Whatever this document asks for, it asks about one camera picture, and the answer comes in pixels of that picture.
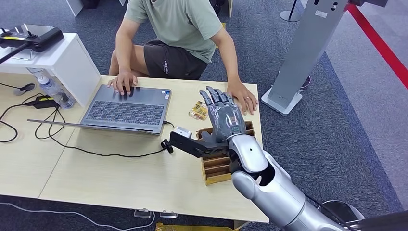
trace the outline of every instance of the blue carpet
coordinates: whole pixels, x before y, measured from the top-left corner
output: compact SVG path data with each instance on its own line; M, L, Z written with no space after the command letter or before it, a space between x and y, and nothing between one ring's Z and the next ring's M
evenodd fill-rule
M288 23L279 13L290 9L291 0L234 0L233 17L226 16L227 31L234 39L239 73L243 82L257 83L259 95L266 92L278 74L298 23ZM101 74L107 74L115 33L125 12L116 0L102 0L96 10L85 10L74 18L65 1L20 0L4 3L0 13L12 9L23 15L8 15L2 26L24 22L52 24L65 32L78 33ZM37 13L47 12L47 17ZM143 44L155 38L151 26L143 24L134 42ZM326 55L312 72L312 84L304 98L287 116L259 106L264 148L292 176L293 182L319 201L342 200L354 205L366 217L401 211L402 207L365 135L355 112ZM219 52L201 80L225 81L226 72ZM99 222L130 227L145 224L126 209L48 202L1 196L2 202L15 202L32 209L82 211ZM163 223L231 226L231 221L181 216ZM27 214L0 206L0 230L108 230L96 228L72 215ZM252 223L245 231L278 230L273 224Z

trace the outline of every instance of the robot finger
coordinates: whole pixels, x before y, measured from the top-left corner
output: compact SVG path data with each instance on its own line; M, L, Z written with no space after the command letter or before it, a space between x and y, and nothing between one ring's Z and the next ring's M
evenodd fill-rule
M207 95L207 92L201 90L200 95L203 97L204 102L207 106L213 105L213 102L211 101L210 97Z
M227 97L225 96L225 94L224 93L222 93L221 91L220 91L220 89L214 89L215 91L216 91L216 93L219 95L219 97L220 97L220 99L221 99L221 101L222 101L222 103L223 104L226 104L227 102L228 102L228 100L227 100Z
M229 95L229 94L227 94L227 93L222 93L226 98L227 98L227 101L230 103L230 104L233 104L234 103L234 100L232 99L232 97Z
M206 89L210 93L211 98L213 98L214 104L217 104L217 102L221 101L219 99L219 95L217 94L217 92L212 87L207 86Z

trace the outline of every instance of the white shelf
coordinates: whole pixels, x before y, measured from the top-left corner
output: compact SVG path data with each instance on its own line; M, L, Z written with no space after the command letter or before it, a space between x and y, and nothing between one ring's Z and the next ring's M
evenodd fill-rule
M10 49L0 49L0 57ZM84 44L75 33L64 33L64 38L33 60L9 59L0 64L0 72L27 73L26 68L50 70L81 106L86 106L98 85L101 74L90 58Z

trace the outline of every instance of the water bottle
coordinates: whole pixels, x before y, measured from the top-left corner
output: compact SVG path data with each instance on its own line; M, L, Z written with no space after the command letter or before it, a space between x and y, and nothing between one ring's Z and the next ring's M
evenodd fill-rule
M37 78L41 89L64 109L71 108L75 104L74 97L62 86L55 82L45 69L27 68Z

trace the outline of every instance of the snack package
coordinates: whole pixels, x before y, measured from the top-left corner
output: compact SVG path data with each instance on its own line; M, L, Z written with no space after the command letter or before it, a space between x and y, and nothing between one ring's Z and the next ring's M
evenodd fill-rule
M189 111L189 116L193 117L194 119L205 120L208 116L208 109L205 103L201 101L197 101L195 106Z

